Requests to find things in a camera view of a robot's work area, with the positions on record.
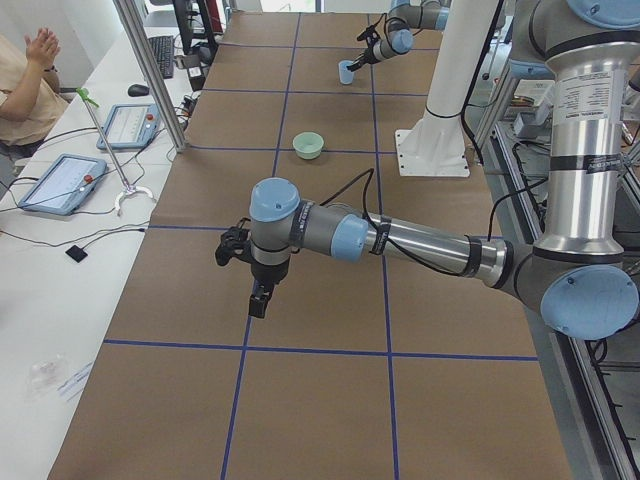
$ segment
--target person's hand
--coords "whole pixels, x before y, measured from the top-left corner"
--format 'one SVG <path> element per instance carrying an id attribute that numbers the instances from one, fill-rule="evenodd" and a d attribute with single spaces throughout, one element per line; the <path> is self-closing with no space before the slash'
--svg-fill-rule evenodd
<path id="1" fill-rule="evenodd" d="M 25 35 L 24 42 L 27 45 L 28 61 L 37 63 L 43 70 L 53 66 L 53 61 L 60 52 L 60 47 L 58 46 L 58 37 L 51 30 L 39 28 L 36 38 L 31 40 L 29 35 Z"/>

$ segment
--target white desk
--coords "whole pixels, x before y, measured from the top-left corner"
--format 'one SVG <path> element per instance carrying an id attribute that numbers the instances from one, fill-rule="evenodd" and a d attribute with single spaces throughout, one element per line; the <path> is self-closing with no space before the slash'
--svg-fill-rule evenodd
<path id="1" fill-rule="evenodd" d="M 149 28 L 149 36 L 175 34 L 175 29 Z M 116 103 L 151 103 L 153 98 L 127 95 L 132 83 L 144 83 L 142 73 L 126 35 L 123 34 L 88 79 L 85 87 L 101 108 L 104 120 Z M 176 69 L 166 81 L 174 102 L 191 92 L 186 74 Z M 50 136 L 92 126 L 86 107 L 75 98 Z M 98 134 L 82 132 L 47 142 L 32 158 L 21 176 L 39 177 L 62 153 L 102 157 L 96 147 Z M 151 188 L 156 197 L 162 191 L 175 152 L 165 132 L 139 156 L 146 170 L 139 184 Z M 119 153 L 121 161 L 132 153 Z M 124 167 L 130 181 L 141 173 L 134 163 Z M 29 185 L 12 188 L 17 199 Z M 103 212 L 114 205 L 122 191 L 117 173 L 107 177 L 82 205 L 81 210 Z M 0 209 L 14 206 L 9 194 Z M 0 213 L 0 229 L 6 232 L 58 243 L 123 224 L 149 219 L 155 203 L 146 195 L 127 198 L 122 215 L 72 215 L 53 217 L 20 210 Z M 65 255 L 67 247 L 33 245 L 0 235 L 0 478 L 3 480 L 45 479 L 62 445 L 80 396 L 63 400 L 55 388 L 29 395 L 27 384 L 32 365 L 63 355 L 67 375 L 92 362 L 124 287 L 143 239 L 139 232 L 110 235 L 88 247 L 89 256 L 76 263 Z M 77 242 L 84 245 L 89 240 Z"/>

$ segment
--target green bowl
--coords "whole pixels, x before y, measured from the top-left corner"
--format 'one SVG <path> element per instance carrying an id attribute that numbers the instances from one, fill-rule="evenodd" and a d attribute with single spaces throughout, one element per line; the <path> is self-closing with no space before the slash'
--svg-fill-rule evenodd
<path id="1" fill-rule="evenodd" d="M 313 160 L 320 155 L 324 139 L 315 132 L 302 132 L 293 139 L 293 148 L 303 160 Z"/>

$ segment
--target keyboard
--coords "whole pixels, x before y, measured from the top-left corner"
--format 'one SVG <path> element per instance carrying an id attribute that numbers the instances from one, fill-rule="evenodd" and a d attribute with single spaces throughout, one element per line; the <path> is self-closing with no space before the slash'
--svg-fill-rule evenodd
<path id="1" fill-rule="evenodd" d="M 156 57 L 156 62 L 160 67 L 162 78 L 173 77 L 173 36 L 161 35 L 149 38 L 151 50 Z"/>

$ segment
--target blue cup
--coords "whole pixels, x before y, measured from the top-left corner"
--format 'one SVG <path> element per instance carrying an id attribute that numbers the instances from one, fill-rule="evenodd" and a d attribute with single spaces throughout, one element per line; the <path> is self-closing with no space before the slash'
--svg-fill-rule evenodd
<path id="1" fill-rule="evenodd" d="M 351 60 L 342 60 L 338 63 L 338 74 L 340 75 L 340 83 L 343 85 L 351 85 L 353 82 L 354 72 L 347 69 L 349 65 L 353 64 Z"/>

